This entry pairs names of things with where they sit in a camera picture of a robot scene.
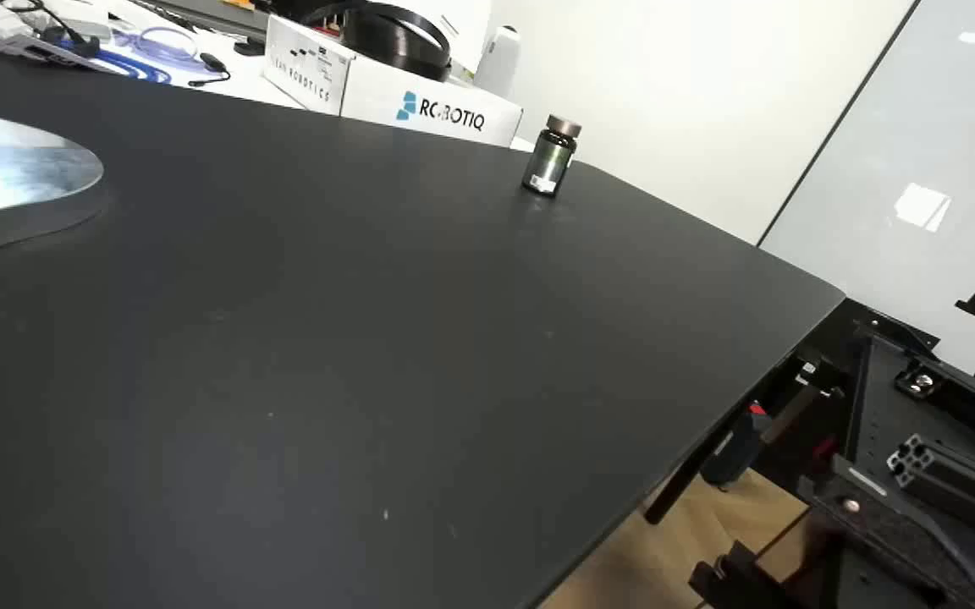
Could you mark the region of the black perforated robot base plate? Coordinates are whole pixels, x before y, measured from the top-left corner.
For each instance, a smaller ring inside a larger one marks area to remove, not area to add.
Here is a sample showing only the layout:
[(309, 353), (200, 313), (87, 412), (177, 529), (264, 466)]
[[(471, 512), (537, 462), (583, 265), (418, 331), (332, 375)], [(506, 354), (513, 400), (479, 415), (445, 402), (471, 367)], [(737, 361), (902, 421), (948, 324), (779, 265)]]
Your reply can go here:
[(975, 609), (975, 379), (938, 340), (858, 301), (819, 330), (683, 462), (645, 509), (757, 466), (801, 516), (801, 568), (730, 550), (691, 573), (715, 609)]

